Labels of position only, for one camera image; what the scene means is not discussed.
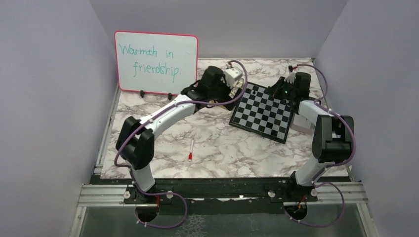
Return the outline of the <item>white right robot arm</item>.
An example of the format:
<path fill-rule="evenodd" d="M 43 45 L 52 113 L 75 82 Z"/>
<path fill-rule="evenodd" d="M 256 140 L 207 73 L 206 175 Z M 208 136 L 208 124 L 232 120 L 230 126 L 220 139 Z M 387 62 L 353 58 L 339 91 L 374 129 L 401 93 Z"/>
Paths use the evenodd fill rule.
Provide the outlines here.
<path fill-rule="evenodd" d="M 310 84 L 310 74 L 292 72 L 264 91 L 273 99 L 284 100 L 291 111 L 314 126 L 312 156 L 286 182 L 285 194 L 292 201 L 310 195 L 326 170 L 349 160 L 355 149 L 353 118 L 321 106 L 319 99 L 309 96 Z"/>

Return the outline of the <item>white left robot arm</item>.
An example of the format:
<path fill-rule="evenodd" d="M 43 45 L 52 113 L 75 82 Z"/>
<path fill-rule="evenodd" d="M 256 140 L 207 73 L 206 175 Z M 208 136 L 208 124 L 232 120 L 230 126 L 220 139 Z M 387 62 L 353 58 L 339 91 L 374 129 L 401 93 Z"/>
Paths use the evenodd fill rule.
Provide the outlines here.
<path fill-rule="evenodd" d="M 182 89 L 166 106 L 140 119 L 130 116 L 124 121 L 116 142 L 116 156 L 128 162 L 126 167 L 142 202 L 148 203 L 155 198 L 155 179 L 150 162 L 154 157 L 156 139 L 178 121 L 202 108 L 233 104 L 242 96 L 241 92 L 230 96 L 234 83 L 240 78 L 248 80 L 245 69 L 232 65 L 226 69 L 209 66 L 199 80 Z"/>

